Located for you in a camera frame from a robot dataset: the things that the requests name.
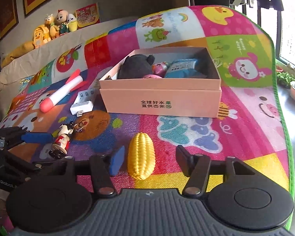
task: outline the beige sofa cover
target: beige sofa cover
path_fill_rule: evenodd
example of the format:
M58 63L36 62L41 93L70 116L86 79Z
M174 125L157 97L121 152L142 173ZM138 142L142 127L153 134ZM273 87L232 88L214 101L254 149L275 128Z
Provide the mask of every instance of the beige sofa cover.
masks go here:
M8 112L12 99L19 93L21 79L35 75L42 67L72 47L136 19L127 17L91 25L65 34L13 60L0 72L0 120Z

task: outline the blue packet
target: blue packet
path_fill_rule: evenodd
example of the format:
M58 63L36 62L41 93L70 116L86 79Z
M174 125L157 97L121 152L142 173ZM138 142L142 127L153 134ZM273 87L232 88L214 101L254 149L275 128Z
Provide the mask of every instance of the blue packet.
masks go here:
M204 76L195 68L198 66L198 59L179 59L172 62L164 78L198 78Z

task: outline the figurine with red vest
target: figurine with red vest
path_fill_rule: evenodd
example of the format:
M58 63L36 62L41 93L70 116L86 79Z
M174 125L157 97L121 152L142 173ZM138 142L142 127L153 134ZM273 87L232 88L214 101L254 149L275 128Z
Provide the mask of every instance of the figurine with red vest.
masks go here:
M74 123L71 121L68 124L62 124L59 127L58 137L51 145L49 155L54 159L61 159L67 156L67 150L71 141L71 136L74 132Z

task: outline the gray ribbed surface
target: gray ribbed surface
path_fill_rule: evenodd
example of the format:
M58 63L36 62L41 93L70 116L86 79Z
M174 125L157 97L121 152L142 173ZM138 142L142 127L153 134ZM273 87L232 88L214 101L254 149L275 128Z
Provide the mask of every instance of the gray ribbed surface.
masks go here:
M15 229L11 236L288 236L272 232L237 232L217 222L198 200L182 197L176 189L124 189L111 200L100 200L80 224L55 233L29 233Z

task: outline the yellow corn toy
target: yellow corn toy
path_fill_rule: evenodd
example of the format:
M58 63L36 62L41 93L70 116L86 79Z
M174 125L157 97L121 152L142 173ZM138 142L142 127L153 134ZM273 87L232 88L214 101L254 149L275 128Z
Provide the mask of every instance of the yellow corn toy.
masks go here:
M154 171L155 152L152 139L147 133L137 133L128 150L128 173L135 179L147 179Z

